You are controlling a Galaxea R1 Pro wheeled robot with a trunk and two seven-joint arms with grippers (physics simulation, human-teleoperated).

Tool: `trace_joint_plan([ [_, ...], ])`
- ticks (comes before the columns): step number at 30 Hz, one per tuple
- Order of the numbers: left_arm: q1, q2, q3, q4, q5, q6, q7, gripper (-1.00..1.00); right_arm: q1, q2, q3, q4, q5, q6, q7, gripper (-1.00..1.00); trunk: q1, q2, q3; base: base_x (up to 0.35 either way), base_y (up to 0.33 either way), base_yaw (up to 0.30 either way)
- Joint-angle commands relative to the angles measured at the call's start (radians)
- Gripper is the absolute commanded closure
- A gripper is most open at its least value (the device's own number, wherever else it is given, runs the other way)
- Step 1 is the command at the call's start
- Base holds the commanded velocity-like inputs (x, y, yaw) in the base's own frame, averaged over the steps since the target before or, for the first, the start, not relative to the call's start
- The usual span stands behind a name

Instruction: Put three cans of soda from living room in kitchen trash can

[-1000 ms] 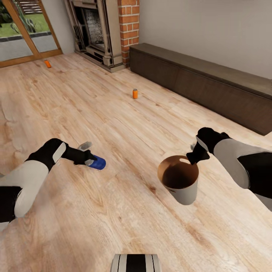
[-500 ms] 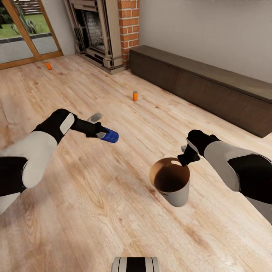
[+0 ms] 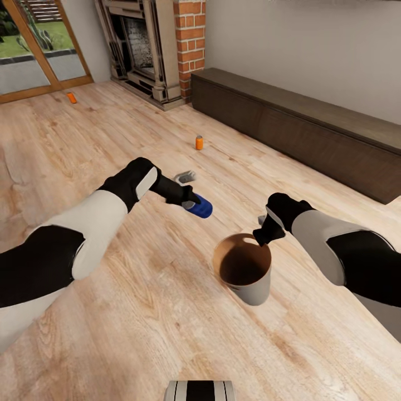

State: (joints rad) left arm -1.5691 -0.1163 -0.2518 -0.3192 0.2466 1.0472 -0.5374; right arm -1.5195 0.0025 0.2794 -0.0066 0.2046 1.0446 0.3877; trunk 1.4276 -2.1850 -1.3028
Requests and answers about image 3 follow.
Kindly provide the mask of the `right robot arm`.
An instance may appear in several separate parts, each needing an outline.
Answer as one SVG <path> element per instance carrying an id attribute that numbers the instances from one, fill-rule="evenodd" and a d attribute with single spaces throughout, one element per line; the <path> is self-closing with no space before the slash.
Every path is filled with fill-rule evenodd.
<path id="1" fill-rule="evenodd" d="M 401 344 L 401 253 L 382 235 L 276 192 L 253 230 L 262 247 L 286 236 L 301 243 L 321 273 L 345 286 Z"/>

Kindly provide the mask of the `trash can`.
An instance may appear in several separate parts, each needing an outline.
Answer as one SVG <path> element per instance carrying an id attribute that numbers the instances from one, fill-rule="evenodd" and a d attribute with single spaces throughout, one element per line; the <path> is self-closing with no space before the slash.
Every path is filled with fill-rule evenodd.
<path id="1" fill-rule="evenodd" d="M 245 242 L 253 234 L 228 236 L 213 252 L 214 272 L 247 306 L 260 306 L 268 300 L 272 256 L 268 243 Z"/>

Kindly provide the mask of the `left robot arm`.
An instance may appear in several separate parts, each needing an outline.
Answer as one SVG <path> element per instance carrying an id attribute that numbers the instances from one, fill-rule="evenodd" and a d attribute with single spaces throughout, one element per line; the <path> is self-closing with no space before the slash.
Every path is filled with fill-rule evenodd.
<path id="1" fill-rule="evenodd" d="M 162 175 L 144 158 L 128 166 L 73 207 L 44 221 L 22 245 L 0 253 L 0 355 L 74 280 L 88 277 L 132 207 L 150 190 L 168 204 L 201 203 L 194 171 Z"/>

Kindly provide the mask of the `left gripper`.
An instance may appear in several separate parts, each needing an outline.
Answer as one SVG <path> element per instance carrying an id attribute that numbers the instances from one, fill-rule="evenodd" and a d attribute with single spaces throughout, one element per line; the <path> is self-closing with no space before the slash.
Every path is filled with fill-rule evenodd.
<path id="1" fill-rule="evenodd" d="M 161 196 L 167 199 L 168 204 L 178 204 L 185 201 L 201 203 L 201 200 L 193 192 L 193 187 L 191 185 L 180 186 L 173 180 L 170 180 L 169 189 Z"/>

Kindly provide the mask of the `robot trunk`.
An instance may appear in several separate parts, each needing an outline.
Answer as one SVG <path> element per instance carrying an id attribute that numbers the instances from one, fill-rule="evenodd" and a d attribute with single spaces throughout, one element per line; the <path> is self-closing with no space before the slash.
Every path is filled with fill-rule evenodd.
<path id="1" fill-rule="evenodd" d="M 238 401 L 232 381 L 171 380 L 163 401 Z"/>

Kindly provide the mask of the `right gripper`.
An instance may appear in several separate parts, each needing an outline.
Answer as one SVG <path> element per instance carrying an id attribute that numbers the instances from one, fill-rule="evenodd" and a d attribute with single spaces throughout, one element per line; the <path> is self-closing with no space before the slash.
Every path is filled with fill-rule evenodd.
<path id="1" fill-rule="evenodd" d="M 261 247 L 265 243 L 269 243 L 272 240 L 281 239 L 286 236 L 285 232 L 283 231 L 283 228 L 272 229 L 267 226 L 266 222 L 263 223 L 261 229 L 253 230 L 252 233 Z"/>

